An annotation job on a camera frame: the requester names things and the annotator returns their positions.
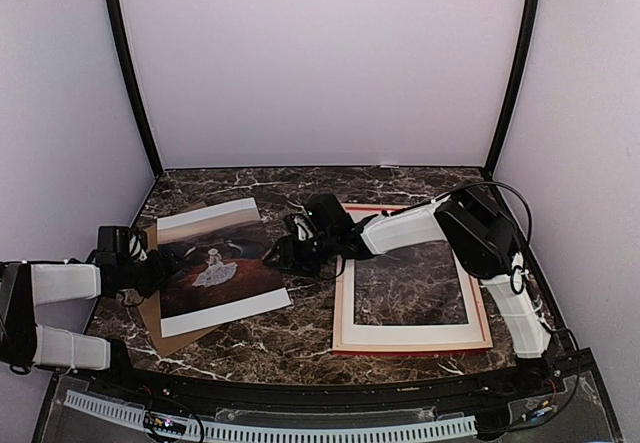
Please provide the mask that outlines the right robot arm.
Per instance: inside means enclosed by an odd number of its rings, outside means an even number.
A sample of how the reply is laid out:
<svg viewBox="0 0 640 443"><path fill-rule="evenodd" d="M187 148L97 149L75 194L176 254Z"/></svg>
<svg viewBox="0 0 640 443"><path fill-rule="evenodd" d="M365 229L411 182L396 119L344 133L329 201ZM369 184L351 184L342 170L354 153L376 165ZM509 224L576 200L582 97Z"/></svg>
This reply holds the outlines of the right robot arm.
<svg viewBox="0 0 640 443"><path fill-rule="evenodd" d="M285 217L286 235L264 256L282 273L316 276L332 258L342 265L432 241L446 242L464 273L489 290L512 339L518 361L510 387L534 395L549 379L553 331L534 306L526 283L529 242L518 224L484 193L485 183L463 183L406 207L342 203L312 196Z"/></svg>

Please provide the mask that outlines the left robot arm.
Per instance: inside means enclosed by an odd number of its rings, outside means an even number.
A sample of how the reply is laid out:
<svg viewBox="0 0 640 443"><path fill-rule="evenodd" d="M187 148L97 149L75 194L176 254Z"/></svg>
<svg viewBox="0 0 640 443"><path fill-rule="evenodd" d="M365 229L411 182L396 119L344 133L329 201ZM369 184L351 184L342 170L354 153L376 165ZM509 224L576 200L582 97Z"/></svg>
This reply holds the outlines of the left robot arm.
<svg viewBox="0 0 640 443"><path fill-rule="evenodd" d="M36 309L67 301L115 298L126 290L148 298L184 266L159 250L94 250L85 263L16 261L1 264L1 361L18 375L34 367L102 371L120 399L141 390L140 375L118 360L123 343L37 321Z"/></svg>

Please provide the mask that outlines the canyon photo print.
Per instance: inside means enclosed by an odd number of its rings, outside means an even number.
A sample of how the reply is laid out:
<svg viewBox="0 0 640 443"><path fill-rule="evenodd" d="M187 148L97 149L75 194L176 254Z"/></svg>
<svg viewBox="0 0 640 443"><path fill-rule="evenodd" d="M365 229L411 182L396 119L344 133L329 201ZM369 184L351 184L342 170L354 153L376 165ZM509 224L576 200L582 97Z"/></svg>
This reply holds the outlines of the canyon photo print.
<svg viewBox="0 0 640 443"><path fill-rule="evenodd" d="M256 201L243 198L157 220L158 249L195 245L186 276L159 294L164 338L291 305L279 271L262 259L270 243Z"/></svg>

